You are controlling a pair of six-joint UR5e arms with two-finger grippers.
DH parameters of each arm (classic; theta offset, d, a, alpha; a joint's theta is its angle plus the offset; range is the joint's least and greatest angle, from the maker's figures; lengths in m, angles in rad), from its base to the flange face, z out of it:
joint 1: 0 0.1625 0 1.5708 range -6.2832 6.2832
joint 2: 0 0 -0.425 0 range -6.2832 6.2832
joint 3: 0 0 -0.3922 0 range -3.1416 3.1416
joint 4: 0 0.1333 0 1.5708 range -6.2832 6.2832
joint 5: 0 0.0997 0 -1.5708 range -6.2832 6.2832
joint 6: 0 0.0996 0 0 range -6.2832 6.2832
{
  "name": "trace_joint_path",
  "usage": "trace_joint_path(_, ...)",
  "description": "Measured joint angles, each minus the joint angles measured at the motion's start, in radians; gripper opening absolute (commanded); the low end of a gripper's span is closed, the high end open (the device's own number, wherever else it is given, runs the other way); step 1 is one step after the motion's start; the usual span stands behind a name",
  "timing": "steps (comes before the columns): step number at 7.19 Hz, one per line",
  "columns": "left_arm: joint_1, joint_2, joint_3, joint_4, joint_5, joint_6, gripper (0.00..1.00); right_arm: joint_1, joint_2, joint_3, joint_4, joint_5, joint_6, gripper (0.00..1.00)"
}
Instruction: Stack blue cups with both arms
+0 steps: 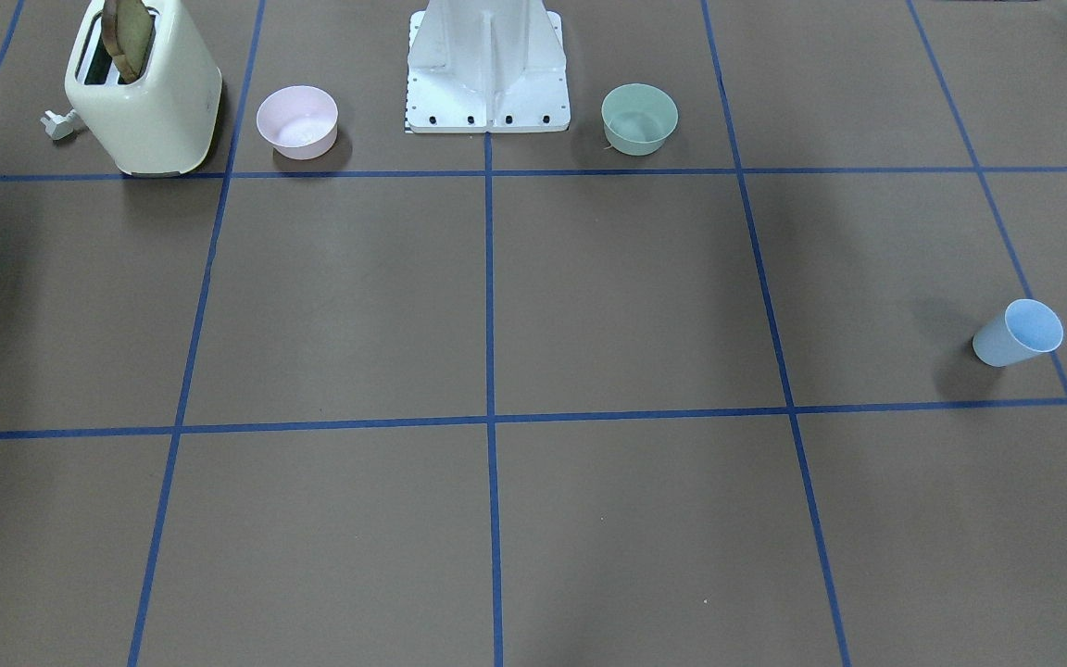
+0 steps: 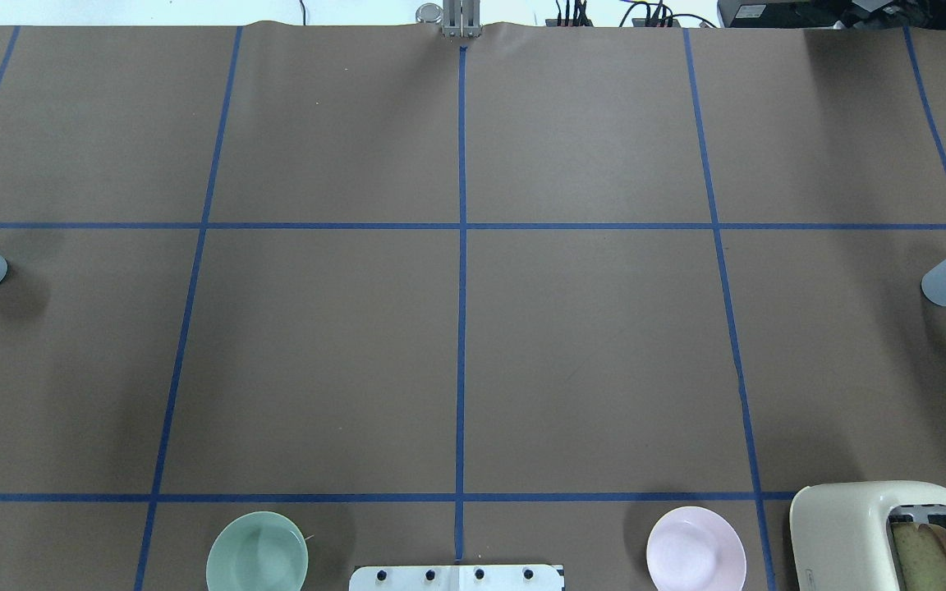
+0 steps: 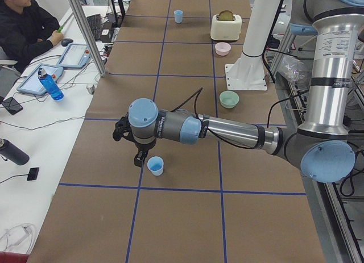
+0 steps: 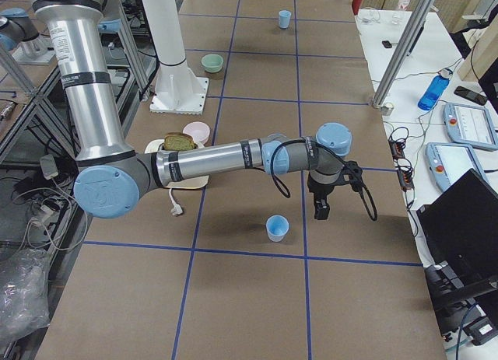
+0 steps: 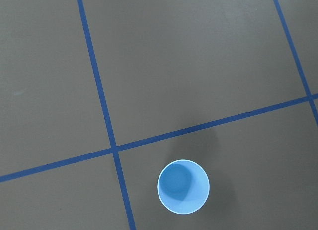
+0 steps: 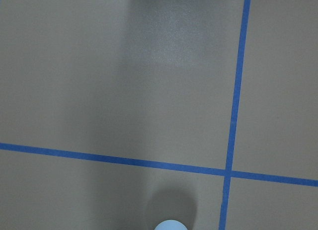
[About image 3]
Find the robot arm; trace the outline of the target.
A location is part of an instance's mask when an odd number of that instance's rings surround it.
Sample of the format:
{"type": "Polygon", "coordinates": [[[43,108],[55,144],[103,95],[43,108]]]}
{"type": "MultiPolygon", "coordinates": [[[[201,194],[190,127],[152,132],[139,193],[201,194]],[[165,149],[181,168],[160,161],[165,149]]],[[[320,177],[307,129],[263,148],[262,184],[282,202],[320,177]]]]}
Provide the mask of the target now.
{"type": "Polygon", "coordinates": [[[136,166],[142,166],[157,139],[194,144],[211,133],[244,149],[262,149],[279,156],[318,182],[336,182],[354,168],[356,156],[343,126],[346,98],[363,0],[293,0],[291,31],[313,27],[317,32],[308,109],[294,131],[262,127],[193,114],[160,110],[146,98],[129,106],[127,138],[135,143],[136,166]]]}

